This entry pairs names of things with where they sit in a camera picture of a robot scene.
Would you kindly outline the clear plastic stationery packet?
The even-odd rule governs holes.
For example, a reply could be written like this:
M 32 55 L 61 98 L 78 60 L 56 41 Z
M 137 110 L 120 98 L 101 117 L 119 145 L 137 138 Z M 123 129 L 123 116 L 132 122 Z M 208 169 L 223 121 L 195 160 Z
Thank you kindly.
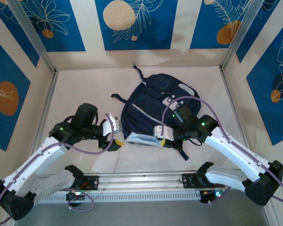
M 150 135 L 131 132 L 129 136 L 125 139 L 125 141 L 130 144 L 163 147 L 163 140 L 158 139 L 158 137 L 155 134 L 150 136 Z

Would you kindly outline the navy blue backpack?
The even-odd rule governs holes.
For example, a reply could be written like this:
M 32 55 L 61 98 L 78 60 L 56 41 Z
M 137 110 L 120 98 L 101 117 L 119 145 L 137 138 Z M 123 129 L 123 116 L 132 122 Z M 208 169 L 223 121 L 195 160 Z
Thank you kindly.
M 142 82 L 129 98 L 125 100 L 118 94 L 111 95 L 125 104 L 121 113 L 125 139 L 132 132 L 152 136 L 154 127 L 161 125 L 163 111 L 172 100 L 183 96 L 199 98 L 194 88 L 171 75 L 159 73 L 145 78 L 137 66 L 133 68 L 140 74 Z

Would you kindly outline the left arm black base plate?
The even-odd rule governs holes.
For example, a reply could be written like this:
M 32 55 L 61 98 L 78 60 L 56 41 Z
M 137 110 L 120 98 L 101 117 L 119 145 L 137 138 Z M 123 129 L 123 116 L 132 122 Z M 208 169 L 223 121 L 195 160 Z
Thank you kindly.
M 70 188 L 82 191 L 97 191 L 99 186 L 99 176 L 81 176 L 74 180 Z

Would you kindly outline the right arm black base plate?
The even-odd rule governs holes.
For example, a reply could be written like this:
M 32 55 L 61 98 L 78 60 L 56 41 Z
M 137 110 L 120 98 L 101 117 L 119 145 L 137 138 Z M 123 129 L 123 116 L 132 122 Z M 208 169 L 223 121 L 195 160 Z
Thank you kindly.
M 213 188 L 224 188 L 225 185 L 221 184 L 212 184 L 205 182 L 202 184 L 198 181 L 196 173 L 184 173 L 181 176 L 182 184 L 184 188 L 206 188 L 206 189 L 213 189 Z

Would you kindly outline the aluminium mounting rail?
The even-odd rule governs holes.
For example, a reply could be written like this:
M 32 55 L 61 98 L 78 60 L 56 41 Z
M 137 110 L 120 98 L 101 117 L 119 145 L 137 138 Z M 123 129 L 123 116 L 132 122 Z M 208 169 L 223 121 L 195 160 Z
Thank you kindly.
M 184 173 L 195 173 L 196 171 L 186 172 L 166 172 L 166 173 L 137 173 L 137 174 L 84 174 L 88 176 L 99 176 L 99 186 L 97 191 L 117 191 L 117 190 L 154 190 L 154 189 L 184 189 L 181 176 Z M 211 166 L 205 173 L 209 182 L 225 185 L 242 192 L 248 190 L 252 185 L 257 185 L 266 176 L 260 172 L 250 179 L 241 170 L 224 169 Z M 39 177 L 32 187 L 32 192 L 47 197 L 64 188 L 69 188 L 74 181 L 72 174 L 63 170 L 55 175 L 45 175 Z

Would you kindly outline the aluminium table side rail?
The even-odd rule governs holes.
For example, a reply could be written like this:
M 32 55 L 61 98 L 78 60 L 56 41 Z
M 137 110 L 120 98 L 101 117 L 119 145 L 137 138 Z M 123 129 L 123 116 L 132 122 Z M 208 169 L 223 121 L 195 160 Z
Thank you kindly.
M 232 106 L 232 110 L 233 110 L 233 113 L 234 113 L 234 116 L 235 116 L 235 120 L 237 122 L 239 132 L 240 132 L 241 137 L 243 139 L 242 144 L 244 144 L 247 148 L 250 149 L 250 145 L 249 145 L 249 142 L 248 142 L 248 139 L 247 139 L 247 136 L 246 136 L 246 132 L 245 132 L 244 126 L 242 124 L 242 120 L 240 118 L 238 102 L 235 98 L 233 88 L 232 88 L 230 82 L 228 81 L 225 70 L 222 68 L 222 66 L 219 66 L 219 70 L 220 70 L 220 74 L 221 74 L 221 77 L 222 77 L 228 98 L 229 98 L 231 106 Z
M 43 132 L 44 132 L 44 128 L 45 128 L 46 120 L 47 120 L 47 117 L 48 117 L 50 105 L 51 105 L 51 102 L 52 102 L 54 90 L 55 90 L 55 87 L 56 87 L 57 79 L 58 79 L 58 70 L 55 70 L 55 72 L 52 76 L 51 82 L 50 82 L 50 86 L 49 86 L 46 98 L 45 98 L 45 103 L 44 103 L 44 106 L 43 106 L 43 109 L 42 109 L 41 118 L 40 118 L 40 121 L 39 121 L 39 125 L 38 125 L 37 131 L 36 131 L 35 139 L 34 139 L 34 142 L 32 144 L 29 156 L 33 155 L 34 152 L 43 143 L 42 135 L 43 135 Z

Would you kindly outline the aluminium frame post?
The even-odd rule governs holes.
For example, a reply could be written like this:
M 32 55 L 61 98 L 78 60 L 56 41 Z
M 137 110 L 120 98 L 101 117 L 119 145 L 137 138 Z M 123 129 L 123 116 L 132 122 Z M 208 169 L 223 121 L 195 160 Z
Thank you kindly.
M 227 53 L 220 65 L 220 71 L 224 72 L 229 65 L 232 57 L 235 55 L 237 49 L 239 48 L 241 42 L 243 41 L 246 33 L 248 32 L 250 26 L 252 25 L 257 13 L 259 12 L 264 0 L 252 0 L 250 6 L 247 9 L 241 24 L 233 37 L 232 42 L 229 45 Z
M 26 12 L 24 11 L 23 7 L 21 6 L 18 0 L 6 0 L 7 4 L 14 14 L 15 18 L 19 22 L 21 28 L 23 29 L 24 33 L 26 34 L 27 38 L 29 39 L 30 43 L 36 50 L 39 57 L 43 60 L 48 70 L 55 75 L 56 69 L 53 66 L 53 63 L 50 57 L 47 54 L 47 50 L 44 47 L 39 35 L 37 34 L 36 30 L 34 29 L 32 23 L 30 22 Z

